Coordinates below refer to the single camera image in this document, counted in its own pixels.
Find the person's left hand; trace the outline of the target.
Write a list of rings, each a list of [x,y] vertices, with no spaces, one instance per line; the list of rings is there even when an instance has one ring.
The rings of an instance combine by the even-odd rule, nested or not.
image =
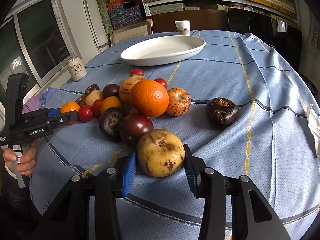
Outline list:
[[[20,157],[20,163],[17,165],[17,170],[23,176],[30,176],[35,170],[36,144],[37,141],[33,140],[30,143],[29,149]],[[16,161],[17,155],[11,149],[5,148],[3,151],[3,159],[7,172],[12,177],[16,178],[12,164]]]

